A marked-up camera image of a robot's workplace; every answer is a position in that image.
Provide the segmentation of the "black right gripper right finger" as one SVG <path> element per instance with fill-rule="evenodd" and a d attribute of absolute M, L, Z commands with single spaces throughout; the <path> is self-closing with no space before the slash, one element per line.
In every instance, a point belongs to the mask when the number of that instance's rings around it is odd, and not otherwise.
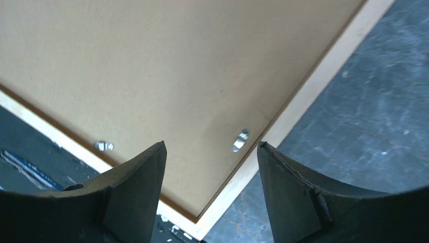
<path fill-rule="evenodd" d="M 267 142 L 257 147 L 275 242 L 428 242 L 428 187 L 401 193 L 325 176 Z"/>

